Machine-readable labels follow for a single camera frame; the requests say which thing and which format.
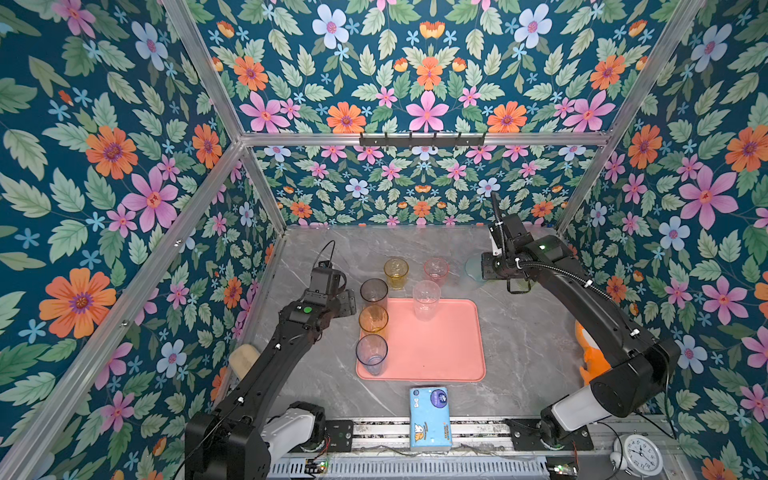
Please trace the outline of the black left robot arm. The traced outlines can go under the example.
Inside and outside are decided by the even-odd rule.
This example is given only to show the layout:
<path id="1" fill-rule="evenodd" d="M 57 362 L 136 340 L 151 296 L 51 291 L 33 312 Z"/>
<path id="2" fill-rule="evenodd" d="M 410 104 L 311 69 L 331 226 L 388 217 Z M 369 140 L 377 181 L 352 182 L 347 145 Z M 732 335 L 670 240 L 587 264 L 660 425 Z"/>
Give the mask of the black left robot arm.
<path id="1" fill-rule="evenodd" d="M 302 296 L 280 310 L 269 343 L 236 388 L 212 412 L 198 413 L 188 422 L 179 467 L 183 477 L 265 479 L 275 460 L 306 443 L 317 430 L 317 409 L 301 409 L 288 422 L 276 420 L 265 434 L 269 411 L 331 321 L 355 312 L 346 275 L 331 261 L 320 262 Z"/>

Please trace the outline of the teal tall glass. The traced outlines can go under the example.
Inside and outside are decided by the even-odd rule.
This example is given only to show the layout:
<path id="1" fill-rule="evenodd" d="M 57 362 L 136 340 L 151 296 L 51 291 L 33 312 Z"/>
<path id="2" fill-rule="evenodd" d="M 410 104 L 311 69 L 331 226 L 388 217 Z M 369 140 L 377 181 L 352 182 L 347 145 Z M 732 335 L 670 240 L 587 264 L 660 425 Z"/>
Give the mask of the teal tall glass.
<path id="1" fill-rule="evenodd" d="M 482 254 L 477 253 L 470 256 L 464 265 L 465 273 L 468 277 L 478 283 L 484 283 Z"/>

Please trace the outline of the pink short glass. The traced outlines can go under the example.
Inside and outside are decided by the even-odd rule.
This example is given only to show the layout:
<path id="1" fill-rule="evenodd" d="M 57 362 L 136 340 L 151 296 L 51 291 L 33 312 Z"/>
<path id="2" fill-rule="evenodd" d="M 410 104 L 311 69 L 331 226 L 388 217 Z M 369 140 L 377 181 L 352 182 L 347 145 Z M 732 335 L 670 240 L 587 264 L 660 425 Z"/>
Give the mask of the pink short glass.
<path id="1" fill-rule="evenodd" d="M 424 262 L 423 270 L 426 279 L 443 285 L 450 273 L 450 265 L 443 258 L 432 257 Z"/>

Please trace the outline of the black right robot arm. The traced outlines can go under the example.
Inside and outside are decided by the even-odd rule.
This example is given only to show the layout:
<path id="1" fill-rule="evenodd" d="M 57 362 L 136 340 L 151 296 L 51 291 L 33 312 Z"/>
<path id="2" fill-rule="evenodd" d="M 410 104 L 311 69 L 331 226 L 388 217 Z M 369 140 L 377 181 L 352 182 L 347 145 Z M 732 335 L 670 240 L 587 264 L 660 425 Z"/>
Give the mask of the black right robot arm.
<path id="1" fill-rule="evenodd" d="M 571 433 L 609 416 L 625 418 L 666 392 L 681 355 L 671 339 L 658 339 L 588 277 L 567 244 L 555 235 L 534 238 L 516 214 L 504 215 L 492 194 L 492 251 L 481 258 L 486 280 L 523 280 L 549 291 L 581 324 L 609 368 L 544 408 L 539 432 L 554 446 Z"/>

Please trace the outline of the pink plastic tray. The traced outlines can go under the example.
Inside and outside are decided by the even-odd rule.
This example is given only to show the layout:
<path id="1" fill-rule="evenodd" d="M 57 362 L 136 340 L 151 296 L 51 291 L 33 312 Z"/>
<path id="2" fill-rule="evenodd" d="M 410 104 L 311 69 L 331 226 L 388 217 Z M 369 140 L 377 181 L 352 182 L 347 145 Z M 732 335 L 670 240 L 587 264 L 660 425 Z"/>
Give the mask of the pink plastic tray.
<path id="1" fill-rule="evenodd" d="M 476 304 L 467 299 L 443 299 L 428 320 L 416 317 L 413 301 L 391 298 L 385 328 L 388 354 L 383 371 L 371 374 L 362 363 L 362 380 L 424 384 L 475 383 L 486 375 L 483 341 Z"/>

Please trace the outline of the dark grey tall glass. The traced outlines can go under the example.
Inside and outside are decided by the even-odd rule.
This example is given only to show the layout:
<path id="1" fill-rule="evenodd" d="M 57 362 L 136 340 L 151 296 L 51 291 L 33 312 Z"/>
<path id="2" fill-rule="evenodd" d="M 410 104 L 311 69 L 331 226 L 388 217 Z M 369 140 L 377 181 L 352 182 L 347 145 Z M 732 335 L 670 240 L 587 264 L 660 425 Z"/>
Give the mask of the dark grey tall glass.
<path id="1" fill-rule="evenodd" d="M 380 278 L 365 280 L 361 284 L 359 292 L 366 307 L 376 305 L 387 308 L 389 287 L 385 280 Z"/>

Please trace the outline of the orange plush toy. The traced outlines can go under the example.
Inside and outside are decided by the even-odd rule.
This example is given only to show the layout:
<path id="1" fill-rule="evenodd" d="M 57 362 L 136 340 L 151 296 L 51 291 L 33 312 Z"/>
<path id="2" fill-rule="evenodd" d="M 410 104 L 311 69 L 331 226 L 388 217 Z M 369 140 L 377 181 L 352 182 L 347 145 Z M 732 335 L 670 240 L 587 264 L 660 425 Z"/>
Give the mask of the orange plush toy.
<path id="1" fill-rule="evenodd" d="M 575 336 L 583 349 L 584 365 L 579 368 L 579 372 L 584 384 L 589 385 L 592 380 L 609 371 L 611 365 L 595 340 L 578 321 L 575 322 Z"/>

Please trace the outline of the black hook rail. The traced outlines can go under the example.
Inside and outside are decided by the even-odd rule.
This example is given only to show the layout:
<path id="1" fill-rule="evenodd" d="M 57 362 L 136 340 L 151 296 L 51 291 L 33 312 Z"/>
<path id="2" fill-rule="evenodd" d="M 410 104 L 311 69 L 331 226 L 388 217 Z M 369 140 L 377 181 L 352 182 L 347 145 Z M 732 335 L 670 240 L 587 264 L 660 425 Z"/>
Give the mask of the black hook rail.
<path id="1" fill-rule="evenodd" d="M 482 146 L 485 143 L 485 134 L 465 133 L 376 133 L 360 134 L 358 142 L 360 146 L 394 147 L 398 149 L 412 147 L 437 147 L 451 149 L 456 147 Z"/>

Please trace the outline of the blue-grey tall glass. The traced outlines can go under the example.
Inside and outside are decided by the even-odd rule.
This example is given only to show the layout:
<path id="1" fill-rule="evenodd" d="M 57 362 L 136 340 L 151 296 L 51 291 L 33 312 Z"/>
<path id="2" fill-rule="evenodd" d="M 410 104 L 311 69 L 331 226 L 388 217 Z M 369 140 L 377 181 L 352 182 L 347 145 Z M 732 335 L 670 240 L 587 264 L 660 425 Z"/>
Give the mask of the blue-grey tall glass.
<path id="1" fill-rule="evenodd" d="M 380 376 L 385 370 L 389 345 L 381 335 L 368 334 L 358 340 L 355 353 L 357 361 L 370 375 Z"/>

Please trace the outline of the clear tall glass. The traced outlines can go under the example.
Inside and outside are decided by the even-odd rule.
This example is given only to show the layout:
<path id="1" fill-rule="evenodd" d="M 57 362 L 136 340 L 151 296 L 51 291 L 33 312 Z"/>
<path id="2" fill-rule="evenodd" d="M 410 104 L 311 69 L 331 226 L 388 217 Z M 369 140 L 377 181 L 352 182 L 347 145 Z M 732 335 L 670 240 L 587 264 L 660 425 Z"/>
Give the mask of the clear tall glass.
<path id="1" fill-rule="evenodd" d="M 412 290 L 413 310 L 417 319 L 431 320 L 437 313 L 441 287 L 432 280 L 416 283 Z"/>

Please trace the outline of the beige sponge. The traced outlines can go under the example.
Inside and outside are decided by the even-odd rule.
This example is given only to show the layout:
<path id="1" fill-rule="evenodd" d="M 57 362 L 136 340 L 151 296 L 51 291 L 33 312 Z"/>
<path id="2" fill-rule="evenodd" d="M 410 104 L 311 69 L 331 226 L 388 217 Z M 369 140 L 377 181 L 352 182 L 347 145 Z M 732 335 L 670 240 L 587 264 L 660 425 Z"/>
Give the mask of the beige sponge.
<path id="1" fill-rule="evenodd" d="M 234 376 L 243 380 L 260 357 L 260 352 L 250 344 L 238 346 L 229 357 L 229 364 Z"/>

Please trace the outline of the amber tall glass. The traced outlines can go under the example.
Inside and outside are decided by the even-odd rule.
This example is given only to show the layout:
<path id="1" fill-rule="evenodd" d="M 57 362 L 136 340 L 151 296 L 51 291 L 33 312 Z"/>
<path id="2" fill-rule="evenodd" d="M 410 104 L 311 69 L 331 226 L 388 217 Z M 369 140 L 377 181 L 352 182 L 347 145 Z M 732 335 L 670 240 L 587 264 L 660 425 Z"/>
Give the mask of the amber tall glass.
<path id="1" fill-rule="evenodd" d="M 358 324 L 363 335 L 385 337 L 388 332 L 389 314 L 381 305 L 368 305 L 359 314 Z"/>

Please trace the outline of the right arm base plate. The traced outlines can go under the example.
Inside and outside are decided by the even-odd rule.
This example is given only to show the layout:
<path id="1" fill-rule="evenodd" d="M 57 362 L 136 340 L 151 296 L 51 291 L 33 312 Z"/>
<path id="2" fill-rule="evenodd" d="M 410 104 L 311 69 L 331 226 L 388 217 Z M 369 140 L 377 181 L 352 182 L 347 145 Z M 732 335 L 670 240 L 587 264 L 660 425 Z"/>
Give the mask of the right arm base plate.
<path id="1" fill-rule="evenodd" d="M 515 451 L 592 451 L 595 446 L 586 427 L 572 432 L 555 432 L 542 427 L 538 418 L 505 418 Z"/>

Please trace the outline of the yellow short glass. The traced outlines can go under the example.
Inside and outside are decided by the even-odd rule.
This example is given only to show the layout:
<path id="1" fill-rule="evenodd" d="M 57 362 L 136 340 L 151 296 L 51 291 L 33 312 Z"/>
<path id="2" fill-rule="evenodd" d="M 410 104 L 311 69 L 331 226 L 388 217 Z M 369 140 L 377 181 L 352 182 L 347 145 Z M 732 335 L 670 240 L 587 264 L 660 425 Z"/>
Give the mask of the yellow short glass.
<path id="1" fill-rule="evenodd" d="M 408 262 L 400 257 L 388 259 L 383 267 L 386 281 L 393 290 L 404 290 L 410 271 Z"/>

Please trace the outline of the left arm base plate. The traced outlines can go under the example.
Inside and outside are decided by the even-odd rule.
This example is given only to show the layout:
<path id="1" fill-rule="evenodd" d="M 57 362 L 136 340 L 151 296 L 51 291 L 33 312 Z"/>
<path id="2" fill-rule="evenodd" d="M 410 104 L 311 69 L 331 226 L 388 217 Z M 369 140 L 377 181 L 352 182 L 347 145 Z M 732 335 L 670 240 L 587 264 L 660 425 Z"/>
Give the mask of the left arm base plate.
<path id="1" fill-rule="evenodd" d="M 317 423 L 309 440 L 298 451 L 319 455 L 327 452 L 350 452 L 355 423 L 352 420 L 325 420 Z"/>

